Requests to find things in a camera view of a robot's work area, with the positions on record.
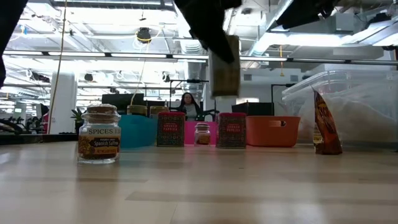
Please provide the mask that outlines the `black computer monitor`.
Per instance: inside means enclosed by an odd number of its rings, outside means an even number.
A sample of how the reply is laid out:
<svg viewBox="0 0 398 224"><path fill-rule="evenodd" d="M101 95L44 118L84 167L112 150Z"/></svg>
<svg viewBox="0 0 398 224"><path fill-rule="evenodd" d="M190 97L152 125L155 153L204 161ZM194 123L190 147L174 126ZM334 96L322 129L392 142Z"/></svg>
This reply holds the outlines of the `black computer monitor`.
<svg viewBox="0 0 398 224"><path fill-rule="evenodd" d="M273 103L246 102L231 106L233 113L244 113L247 116L273 116Z"/></svg>
<svg viewBox="0 0 398 224"><path fill-rule="evenodd" d="M127 107L129 105L144 106L144 94L103 94L101 98L102 104L110 104L117 107L119 114L127 114Z"/></svg>

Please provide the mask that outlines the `person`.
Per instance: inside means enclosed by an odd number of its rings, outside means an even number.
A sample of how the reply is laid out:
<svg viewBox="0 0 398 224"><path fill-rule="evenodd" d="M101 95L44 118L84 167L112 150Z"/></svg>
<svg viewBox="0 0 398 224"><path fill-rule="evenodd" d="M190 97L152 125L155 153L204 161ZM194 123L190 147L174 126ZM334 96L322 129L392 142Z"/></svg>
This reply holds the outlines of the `person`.
<svg viewBox="0 0 398 224"><path fill-rule="evenodd" d="M196 121L198 115L202 114L202 110L196 103L193 95L191 93L184 93L180 101L180 106L177 111L185 114L186 121Z"/></svg>

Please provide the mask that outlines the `blue plastic bin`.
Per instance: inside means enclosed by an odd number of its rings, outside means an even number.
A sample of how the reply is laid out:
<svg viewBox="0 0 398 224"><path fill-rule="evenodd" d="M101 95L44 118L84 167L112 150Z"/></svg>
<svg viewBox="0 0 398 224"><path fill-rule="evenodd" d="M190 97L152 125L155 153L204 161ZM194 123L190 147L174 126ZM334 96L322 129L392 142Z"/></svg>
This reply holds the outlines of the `blue plastic bin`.
<svg viewBox="0 0 398 224"><path fill-rule="evenodd" d="M154 146L157 134L157 121L141 115L122 115L121 151L133 151L135 148Z"/></svg>

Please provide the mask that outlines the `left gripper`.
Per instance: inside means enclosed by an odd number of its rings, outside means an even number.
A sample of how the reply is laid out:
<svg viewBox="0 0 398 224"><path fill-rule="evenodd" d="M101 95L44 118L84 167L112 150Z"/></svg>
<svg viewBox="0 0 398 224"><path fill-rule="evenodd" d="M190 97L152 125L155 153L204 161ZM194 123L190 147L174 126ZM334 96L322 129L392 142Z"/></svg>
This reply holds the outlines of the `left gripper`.
<svg viewBox="0 0 398 224"><path fill-rule="evenodd" d="M182 13L194 39L205 50L210 50L226 63L234 62L234 56L223 31L227 9L242 5L242 0L174 0Z"/></svg>

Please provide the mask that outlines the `small glass saffron jar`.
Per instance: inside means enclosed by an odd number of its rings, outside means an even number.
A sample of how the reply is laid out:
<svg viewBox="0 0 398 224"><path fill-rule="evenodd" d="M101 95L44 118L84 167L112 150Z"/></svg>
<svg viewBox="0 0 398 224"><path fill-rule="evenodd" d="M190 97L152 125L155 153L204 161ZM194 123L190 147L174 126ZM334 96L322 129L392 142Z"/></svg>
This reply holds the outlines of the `small glass saffron jar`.
<svg viewBox="0 0 398 224"><path fill-rule="evenodd" d="M195 142L196 146L209 146L211 144L210 126L206 123L198 123L195 126Z"/></svg>
<svg viewBox="0 0 398 224"><path fill-rule="evenodd" d="M112 164L121 149L121 116L110 104L91 105L81 116L77 159L84 164Z"/></svg>

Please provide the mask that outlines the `orange plastic bin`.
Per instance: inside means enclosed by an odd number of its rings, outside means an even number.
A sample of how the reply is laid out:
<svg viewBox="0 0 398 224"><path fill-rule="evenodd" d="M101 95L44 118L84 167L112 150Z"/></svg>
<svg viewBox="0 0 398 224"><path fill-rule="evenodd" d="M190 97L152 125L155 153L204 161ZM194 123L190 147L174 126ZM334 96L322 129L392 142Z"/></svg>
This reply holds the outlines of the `orange plastic bin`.
<svg viewBox="0 0 398 224"><path fill-rule="evenodd" d="M248 116L247 144L256 147L294 147L299 123L298 116Z"/></svg>

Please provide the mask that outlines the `small potted green plant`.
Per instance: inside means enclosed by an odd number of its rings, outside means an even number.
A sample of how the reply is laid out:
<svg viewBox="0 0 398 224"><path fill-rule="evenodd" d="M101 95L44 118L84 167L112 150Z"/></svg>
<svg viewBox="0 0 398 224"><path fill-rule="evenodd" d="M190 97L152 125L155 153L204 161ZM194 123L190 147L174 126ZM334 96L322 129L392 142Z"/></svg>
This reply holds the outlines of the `small potted green plant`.
<svg viewBox="0 0 398 224"><path fill-rule="evenodd" d="M83 126L84 120L81 117L83 115L83 112L79 109L76 108L75 110L72 110L73 115L71 118L75 121L75 131L77 134L80 132L80 128Z"/></svg>

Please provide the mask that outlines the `white building pillar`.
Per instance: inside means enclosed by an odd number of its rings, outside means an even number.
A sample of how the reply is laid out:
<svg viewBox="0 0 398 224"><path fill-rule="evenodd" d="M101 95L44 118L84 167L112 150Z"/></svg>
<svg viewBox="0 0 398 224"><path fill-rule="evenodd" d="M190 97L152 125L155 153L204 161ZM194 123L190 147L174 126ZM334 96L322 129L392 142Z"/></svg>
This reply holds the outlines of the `white building pillar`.
<svg viewBox="0 0 398 224"><path fill-rule="evenodd" d="M53 72L50 89L49 134L74 133L75 122L71 118L76 108L78 79L73 71Z"/></svg>

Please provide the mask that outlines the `black overhead bar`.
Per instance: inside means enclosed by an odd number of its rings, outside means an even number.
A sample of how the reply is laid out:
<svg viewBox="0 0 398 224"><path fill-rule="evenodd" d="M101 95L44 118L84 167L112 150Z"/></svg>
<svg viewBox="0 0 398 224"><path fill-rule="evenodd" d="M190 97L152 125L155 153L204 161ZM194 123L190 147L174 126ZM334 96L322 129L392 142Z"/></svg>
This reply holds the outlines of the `black overhead bar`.
<svg viewBox="0 0 398 224"><path fill-rule="evenodd" d="M27 57L27 58L56 58L60 55L65 59L72 60L91 60L103 58L107 60L208 60L207 55L192 54L132 54L132 53L109 53L109 52L40 52L23 50L6 50L3 55L8 57ZM252 57L240 56L240 61L249 62L283 62L283 63L332 63L332 64L352 64L352 65L382 65L398 66L396 60L350 60L350 59L330 59L330 58L293 58L293 57Z"/></svg>

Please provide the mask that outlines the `clear plastic storage bin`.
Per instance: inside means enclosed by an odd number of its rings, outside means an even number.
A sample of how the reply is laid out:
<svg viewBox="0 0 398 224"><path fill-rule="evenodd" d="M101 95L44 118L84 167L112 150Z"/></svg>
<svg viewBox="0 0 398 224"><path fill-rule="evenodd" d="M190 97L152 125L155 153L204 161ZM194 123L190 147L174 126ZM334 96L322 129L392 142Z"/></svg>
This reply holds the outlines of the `clear plastic storage bin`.
<svg viewBox="0 0 398 224"><path fill-rule="evenodd" d="M321 96L360 101L398 123L398 71L330 70L313 75L282 92L285 112L301 118L299 139L311 139L313 135L312 88Z"/></svg>

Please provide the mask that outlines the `red-lid smoked paprika tin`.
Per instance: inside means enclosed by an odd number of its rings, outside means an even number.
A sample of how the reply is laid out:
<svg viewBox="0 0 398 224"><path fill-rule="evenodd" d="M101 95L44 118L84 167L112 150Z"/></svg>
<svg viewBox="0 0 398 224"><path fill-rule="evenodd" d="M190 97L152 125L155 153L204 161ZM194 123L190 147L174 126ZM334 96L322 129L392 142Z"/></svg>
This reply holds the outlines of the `red-lid smoked paprika tin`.
<svg viewBox="0 0 398 224"><path fill-rule="evenodd" d="M246 147L246 114L220 113L216 147L220 149Z"/></svg>
<svg viewBox="0 0 398 224"><path fill-rule="evenodd" d="M157 147L184 147L185 113L160 112L157 118Z"/></svg>

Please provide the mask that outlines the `pink plastic bin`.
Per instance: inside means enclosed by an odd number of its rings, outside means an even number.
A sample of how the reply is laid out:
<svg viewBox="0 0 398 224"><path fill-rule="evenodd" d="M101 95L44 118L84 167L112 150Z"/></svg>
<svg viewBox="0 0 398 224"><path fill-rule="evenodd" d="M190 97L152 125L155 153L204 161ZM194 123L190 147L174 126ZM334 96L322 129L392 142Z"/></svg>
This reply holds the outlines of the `pink plastic bin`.
<svg viewBox="0 0 398 224"><path fill-rule="evenodd" d="M195 126L198 123L206 123L210 127L210 134L211 134L211 140L210 144L215 145L216 144L216 134L217 134L217 123L216 122L210 122L210 121L186 121L185 122L185 140L184 143L186 145L193 145L195 143Z"/></svg>

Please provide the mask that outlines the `round black ceiling lamp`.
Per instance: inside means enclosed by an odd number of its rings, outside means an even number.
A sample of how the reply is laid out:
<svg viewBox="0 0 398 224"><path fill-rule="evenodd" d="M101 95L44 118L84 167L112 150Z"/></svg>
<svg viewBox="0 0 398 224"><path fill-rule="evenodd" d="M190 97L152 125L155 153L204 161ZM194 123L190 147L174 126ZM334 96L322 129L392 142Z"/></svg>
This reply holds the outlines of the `round black ceiling lamp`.
<svg viewBox="0 0 398 224"><path fill-rule="evenodd" d="M136 33L136 39L142 44L149 44L152 41L150 29L148 27L140 27Z"/></svg>

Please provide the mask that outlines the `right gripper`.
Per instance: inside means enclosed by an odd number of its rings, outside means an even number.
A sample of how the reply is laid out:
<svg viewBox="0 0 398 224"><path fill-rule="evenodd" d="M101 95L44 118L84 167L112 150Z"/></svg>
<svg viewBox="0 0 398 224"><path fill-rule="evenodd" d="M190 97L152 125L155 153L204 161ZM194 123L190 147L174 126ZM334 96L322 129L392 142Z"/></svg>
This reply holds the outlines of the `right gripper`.
<svg viewBox="0 0 398 224"><path fill-rule="evenodd" d="M331 16L339 0L293 0L289 7L276 20L284 29L289 29L314 21L315 14L326 19Z"/></svg>

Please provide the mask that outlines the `gold-lid spice jar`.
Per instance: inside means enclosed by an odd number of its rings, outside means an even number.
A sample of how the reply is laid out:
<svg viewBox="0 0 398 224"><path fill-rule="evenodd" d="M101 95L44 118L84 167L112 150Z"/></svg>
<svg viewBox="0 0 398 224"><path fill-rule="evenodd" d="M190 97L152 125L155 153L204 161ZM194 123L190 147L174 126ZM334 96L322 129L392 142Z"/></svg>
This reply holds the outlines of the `gold-lid spice jar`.
<svg viewBox="0 0 398 224"><path fill-rule="evenodd" d="M227 35L234 62L227 63L217 54L209 52L211 97L239 96L241 86L240 40L236 35Z"/></svg>
<svg viewBox="0 0 398 224"><path fill-rule="evenodd" d="M157 119L159 113L169 112L169 108L166 106L151 106L149 110L149 118Z"/></svg>
<svg viewBox="0 0 398 224"><path fill-rule="evenodd" d="M147 106L144 105L128 105L127 114L147 116Z"/></svg>

